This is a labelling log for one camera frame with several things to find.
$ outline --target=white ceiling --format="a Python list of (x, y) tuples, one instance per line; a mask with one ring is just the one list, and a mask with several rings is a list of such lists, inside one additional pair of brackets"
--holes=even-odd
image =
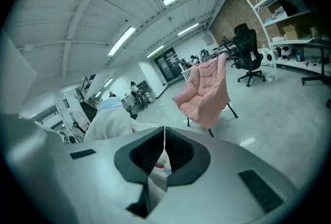
[[(175, 42), (176, 33), (190, 24), (207, 25), (223, 1), (179, 0), (166, 7), (162, 0), (20, 0), (5, 30), (37, 71), (36, 86), (60, 77), (67, 85), (114, 67), (115, 61), (123, 66), (131, 55), (146, 56), (161, 44)], [(137, 31), (127, 49), (107, 56), (129, 26)], [(28, 43), (35, 45), (31, 52), (24, 51)]]

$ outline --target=glossy concrete floor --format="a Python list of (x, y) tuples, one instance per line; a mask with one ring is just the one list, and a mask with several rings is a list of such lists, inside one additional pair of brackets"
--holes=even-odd
[[(320, 165), (320, 158), (330, 141), (331, 109), (326, 101), (331, 89), (320, 81), (301, 84), (307, 71), (262, 66), (269, 82), (253, 78), (238, 83), (246, 73), (227, 63), (227, 87), (230, 103), (239, 118), (225, 109), (212, 127), (215, 138), (243, 146), (284, 173), (296, 187), (302, 187)], [(210, 137), (208, 131), (194, 122), (187, 127), (186, 117), (172, 100), (185, 87), (182, 80), (166, 91), (137, 120), (188, 129)]]

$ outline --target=white shelf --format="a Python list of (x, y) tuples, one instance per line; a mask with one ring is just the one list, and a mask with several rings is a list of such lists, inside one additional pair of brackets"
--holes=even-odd
[[(322, 66), (320, 63), (318, 63), (316, 66), (311, 67), (311, 66), (306, 66), (304, 62), (296, 61), (295, 58), (292, 58), (289, 61), (285, 61), (282, 58), (279, 58), (275, 61), (275, 63), (277, 65), (291, 66), (295, 68), (313, 71), (319, 74), (322, 72)], [(324, 74), (329, 77), (331, 76), (331, 68), (327, 64), (324, 64)]]
[(262, 7), (262, 6), (268, 6), (274, 2), (276, 2), (277, 0), (261, 0), (259, 3), (257, 3), (255, 6), (254, 6), (254, 9), (257, 9), (259, 7)]
[(296, 17), (296, 16), (299, 16), (299, 15), (302, 15), (302, 14), (305, 14), (305, 13), (309, 13), (310, 11), (304, 11), (304, 12), (300, 12), (300, 13), (296, 13), (294, 15), (291, 15), (291, 16), (287, 16), (287, 14), (284, 12), (283, 15), (280, 15), (278, 18), (276, 19), (273, 19), (265, 24), (263, 24), (264, 27), (268, 26), (268, 25), (271, 25), (271, 24), (274, 24), (274, 23), (278, 23), (280, 21), (284, 21), (286, 19), (289, 19), (289, 18), (292, 18), (292, 17)]
[(276, 41), (276, 42), (271, 42), (270, 44), (272, 46), (277, 46), (279, 44), (307, 44), (310, 42), (312, 38), (307, 38), (307, 39), (296, 39), (296, 40), (285, 40), (285, 41)]

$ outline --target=pink chair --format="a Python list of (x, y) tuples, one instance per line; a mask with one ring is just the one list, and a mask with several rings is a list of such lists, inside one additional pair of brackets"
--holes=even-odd
[(225, 53), (198, 66), (193, 66), (184, 90), (173, 100), (189, 119), (208, 129), (216, 123), (222, 110), (228, 105), (236, 118), (238, 116), (229, 105), (230, 98), (225, 79)]

